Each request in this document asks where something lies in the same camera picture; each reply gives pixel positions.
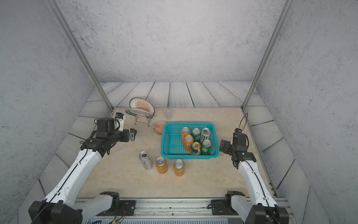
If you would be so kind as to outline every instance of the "can lid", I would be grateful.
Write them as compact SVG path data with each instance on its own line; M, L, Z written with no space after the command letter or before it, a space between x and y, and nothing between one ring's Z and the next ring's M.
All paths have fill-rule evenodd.
M187 136L185 136L185 141L187 141L187 142L191 142L191 141L193 141L194 140L194 138L189 134L189 135L187 135Z
M209 139L205 139L205 140L203 141L203 146L205 146L205 147L211 146L211 141L210 141Z
M199 142L193 142L192 144L192 148L195 149L195 150L198 150L200 149L201 145Z
M183 127L182 132L183 132L183 134L188 134L190 132L190 130L188 127Z
M146 151L143 151L143 152L141 152L140 154L139 154L139 158L141 159L141 160L145 160L146 158L148 158L149 157L149 155L148 155L148 153L146 152Z
M174 166L177 169L181 169L184 166L184 162L181 159L178 159L177 161L174 162Z
M157 166L163 166L165 164L165 159L163 157L159 157L156 161L155 164L157 164Z
M209 128L203 128L202 133L210 134L210 129Z
M193 129L193 134L196 134L196 135L200 134L200 129L199 128L194 128Z

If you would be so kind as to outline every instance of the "orange can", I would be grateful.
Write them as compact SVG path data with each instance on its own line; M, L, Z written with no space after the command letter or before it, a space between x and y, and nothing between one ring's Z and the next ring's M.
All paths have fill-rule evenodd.
M180 139L182 140L182 142L184 142L185 136L187 136L189 134L190 134L190 129L187 127L183 127L182 132L180 133Z
M184 164L183 160L177 159L174 162L174 173L175 173L175 175L177 175L178 177L184 175L184 169L185 169L185 164Z
M191 151L192 150L192 144L194 142L194 138L189 134L187 136L185 136L184 139L184 149L186 151Z
M158 173L166 173L168 171L168 166L166 165L166 160L164 157L159 157L155 161L155 166L157 167Z

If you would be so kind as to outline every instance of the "white plate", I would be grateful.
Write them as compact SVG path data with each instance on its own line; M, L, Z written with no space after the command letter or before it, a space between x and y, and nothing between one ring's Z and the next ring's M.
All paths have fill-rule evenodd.
M132 116L137 116L139 118L153 118L153 115L150 114L148 111L138 108L127 109L126 113Z
M129 101L129 107L145 110L152 115L154 115L154 113L155 113L153 104L151 102L149 102L148 100L146 100L144 98L140 98L140 97L135 97L135 98L131 99L131 101Z

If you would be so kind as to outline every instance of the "soda can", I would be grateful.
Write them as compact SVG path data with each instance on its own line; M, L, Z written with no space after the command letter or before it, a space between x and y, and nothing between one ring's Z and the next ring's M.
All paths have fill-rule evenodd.
M166 165L166 160L164 157L158 157L155 161L155 166L157 167L158 173L166 173L168 171L168 166Z
M203 128L201 133L200 142L203 142L205 139L209 139L210 136L210 129L209 128Z
M152 160L150 160L149 154L146 151L139 154L139 159L146 170L150 170L153 167Z
M192 143L194 142L194 138L189 134L187 136L185 136L184 139L184 149L186 151L191 151L192 150Z
M200 155L200 143L199 142L193 142L192 143L192 155Z
M174 162L174 173L175 173L175 175L180 177L180 176L184 175L184 171L185 171L185 164L184 164L183 160L177 159Z
M194 142L200 141L201 131L199 128L194 128L192 130L192 136L194 138Z
M201 155L209 156L210 155L210 149L211 149L211 141L209 139L205 139L203 141L202 147L200 149Z
M184 142L185 136L189 134L190 134L190 129L188 127L183 127L182 132L180 133L180 139L182 140L182 142Z

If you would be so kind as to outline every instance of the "small red bowl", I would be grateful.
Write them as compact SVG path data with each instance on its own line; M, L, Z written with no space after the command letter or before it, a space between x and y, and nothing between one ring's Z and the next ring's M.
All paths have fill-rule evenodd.
M155 123L153 127L154 132L158 135L162 135L164 124L166 124L165 121L158 121L157 123Z

